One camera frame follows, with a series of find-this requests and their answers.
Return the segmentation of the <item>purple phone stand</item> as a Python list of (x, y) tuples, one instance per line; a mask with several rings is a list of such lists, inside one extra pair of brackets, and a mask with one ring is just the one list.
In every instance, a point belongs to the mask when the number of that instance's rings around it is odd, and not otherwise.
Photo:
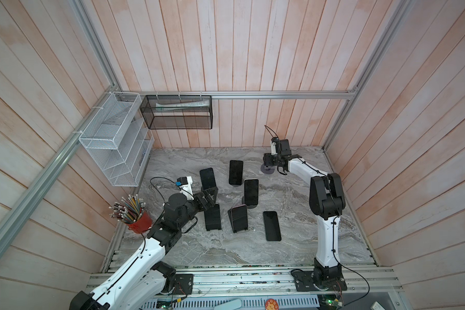
[(266, 164), (262, 164), (260, 170), (264, 174), (274, 174), (276, 172), (276, 166), (268, 166)]

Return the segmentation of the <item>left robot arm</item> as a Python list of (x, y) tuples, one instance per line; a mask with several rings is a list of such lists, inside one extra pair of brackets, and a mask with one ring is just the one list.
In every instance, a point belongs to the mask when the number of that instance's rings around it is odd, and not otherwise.
[(176, 270), (163, 262), (182, 237), (182, 229), (199, 212), (216, 205), (218, 188), (191, 195), (184, 189), (171, 195), (164, 211), (127, 261), (90, 293), (80, 291), (70, 309), (139, 309), (148, 299), (176, 289)]

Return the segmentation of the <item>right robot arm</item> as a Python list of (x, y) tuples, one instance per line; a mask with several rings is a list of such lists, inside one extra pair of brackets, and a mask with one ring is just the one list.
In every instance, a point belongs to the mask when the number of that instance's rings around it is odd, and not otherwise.
[(282, 169), (298, 176), (309, 186), (309, 207), (316, 216), (318, 244), (314, 259), (312, 283), (316, 289), (341, 289), (347, 285), (338, 254), (338, 226), (346, 207), (342, 181), (337, 173), (327, 173), (291, 152), (289, 141), (274, 137), (271, 151), (263, 155), (262, 167)]

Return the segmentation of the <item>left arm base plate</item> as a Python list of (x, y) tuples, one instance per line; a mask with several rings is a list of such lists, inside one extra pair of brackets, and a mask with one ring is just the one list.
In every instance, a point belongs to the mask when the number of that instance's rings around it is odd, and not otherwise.
[(193, 274), (177, 274), (164, 277), (162, 285), (157, 286), (155, 295), (191, 295), (194, 285)]

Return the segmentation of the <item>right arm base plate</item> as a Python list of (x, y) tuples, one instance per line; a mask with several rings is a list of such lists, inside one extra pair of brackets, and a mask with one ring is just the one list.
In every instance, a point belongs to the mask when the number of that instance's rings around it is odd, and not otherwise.
[(293, 277), (298, 292), (347, 290), (347, 284), (343, 278), (325, 279), (317, 269), (314, 271), (292, 269), (290, 275)]

